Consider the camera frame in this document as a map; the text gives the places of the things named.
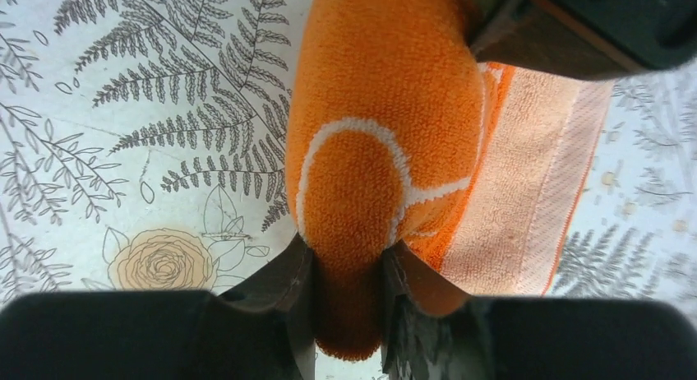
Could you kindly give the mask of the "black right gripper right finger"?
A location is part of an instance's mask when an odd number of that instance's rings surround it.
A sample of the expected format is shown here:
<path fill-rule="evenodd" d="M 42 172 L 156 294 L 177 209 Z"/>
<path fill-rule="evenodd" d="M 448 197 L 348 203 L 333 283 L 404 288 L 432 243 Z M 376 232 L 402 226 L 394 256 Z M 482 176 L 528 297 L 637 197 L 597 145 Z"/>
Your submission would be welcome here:
<path fill-rule="evenodd" d="M 693 379 L 696 330 L 652 300 L 471 295 L 397 243 L 381 257 L 392 379 Z"/>

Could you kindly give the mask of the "orange and cream towel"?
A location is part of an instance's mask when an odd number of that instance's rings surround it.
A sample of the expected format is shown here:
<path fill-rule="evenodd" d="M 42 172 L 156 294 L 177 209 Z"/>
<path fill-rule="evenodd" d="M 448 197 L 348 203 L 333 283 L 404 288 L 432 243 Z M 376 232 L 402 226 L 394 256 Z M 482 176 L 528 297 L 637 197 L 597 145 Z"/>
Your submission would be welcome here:
<path fill-rule="evenodd" d="M 544 294 L 582 195 L 609 81 L 478 63 L 475 0 L 313 0 L 285 156 L 316 253 L 315 338 L 381 343 L 381 254 L 404 242 L 474 294 Z"/>

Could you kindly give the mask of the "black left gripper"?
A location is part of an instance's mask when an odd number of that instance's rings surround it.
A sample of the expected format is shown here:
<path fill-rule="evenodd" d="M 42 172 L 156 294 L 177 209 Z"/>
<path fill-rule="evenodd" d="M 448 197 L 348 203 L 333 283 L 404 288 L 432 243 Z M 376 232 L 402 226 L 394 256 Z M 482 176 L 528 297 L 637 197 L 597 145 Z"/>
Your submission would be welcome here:
<path fill-rule="evenodd" d="M 479 62 L 585 81 L 662 72 L 696 56 L 696 0 L 471 0 Z"/>

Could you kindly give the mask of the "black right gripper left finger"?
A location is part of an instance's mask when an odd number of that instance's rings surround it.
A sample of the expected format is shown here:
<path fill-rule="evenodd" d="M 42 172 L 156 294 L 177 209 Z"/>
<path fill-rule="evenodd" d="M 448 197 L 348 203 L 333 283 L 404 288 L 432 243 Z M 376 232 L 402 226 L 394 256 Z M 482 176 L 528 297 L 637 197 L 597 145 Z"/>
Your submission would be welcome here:
<path fill-rule="evenodd" d="M 312 379 L 313 251 L 295 237 L 222 294 L 28 294 L 1 312 L 4 379 Z"/>

